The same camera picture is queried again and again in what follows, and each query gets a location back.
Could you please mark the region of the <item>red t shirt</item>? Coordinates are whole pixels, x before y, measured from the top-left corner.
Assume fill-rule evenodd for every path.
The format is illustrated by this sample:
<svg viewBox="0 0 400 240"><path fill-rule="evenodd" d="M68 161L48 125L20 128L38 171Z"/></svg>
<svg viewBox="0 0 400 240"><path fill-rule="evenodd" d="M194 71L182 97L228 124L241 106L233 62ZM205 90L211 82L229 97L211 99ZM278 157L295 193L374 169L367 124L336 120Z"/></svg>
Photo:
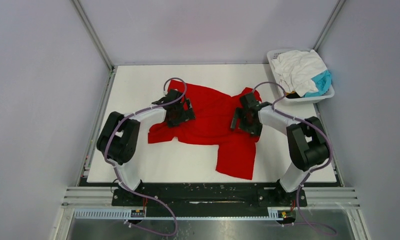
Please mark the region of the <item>red t shirt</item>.
<svg viewBox="0 0 400 240"><path fill-rule="evenodd" d="M254 173L256 143L258 136L242 130L231 130L236 108L240 108L240 97L252 93L244 88L238 95L230 96L213 88L187 84L172 80L169 90L186 90L192 105L194 120L169 127L165 122L150 127L148 143L169 142L174 138L184 144L217 145L216 171L231 177L252 180Z"/></svg>

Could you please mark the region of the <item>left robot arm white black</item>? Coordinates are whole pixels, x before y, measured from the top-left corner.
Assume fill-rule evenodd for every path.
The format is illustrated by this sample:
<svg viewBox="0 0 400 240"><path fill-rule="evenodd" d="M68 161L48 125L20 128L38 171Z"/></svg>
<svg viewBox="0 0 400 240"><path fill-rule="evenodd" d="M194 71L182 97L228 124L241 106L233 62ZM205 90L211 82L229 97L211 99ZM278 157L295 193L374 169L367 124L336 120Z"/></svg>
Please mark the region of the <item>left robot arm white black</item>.
<svg viewBox="0 0 400 240"><path fill-rule="evenodd" d="M143 192L138 188L142 179L138 174L135 156L141 131L149 130L156 124L178 127L182 123L195 120L192 103L185 91L171 89L165 96L144 109L123 114L111 112L98 136L96 149L101 152L112 169L118 184L125 190L124 199L132 206L140 204Z"/></svg>

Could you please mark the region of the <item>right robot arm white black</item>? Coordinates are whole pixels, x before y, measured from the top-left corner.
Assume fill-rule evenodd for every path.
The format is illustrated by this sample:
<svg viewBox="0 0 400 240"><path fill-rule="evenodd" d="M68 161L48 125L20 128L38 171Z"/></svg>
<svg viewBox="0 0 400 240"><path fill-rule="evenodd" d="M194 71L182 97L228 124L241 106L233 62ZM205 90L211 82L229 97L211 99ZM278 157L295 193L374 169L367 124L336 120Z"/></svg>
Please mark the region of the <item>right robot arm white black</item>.
<svg viewBox="0 0 400 240"><path fill-rule="evenodd" d="M292 116L270 102L259 102L252 92L242 95L239 101L241 106L235 109L231 130L260 137L263 126L268 126L287 137L291 164L277 181L274 193L275 201L287 206L295 199L294 192L311 170L330 158L321 121L315 116L305 119Z"/></svg>

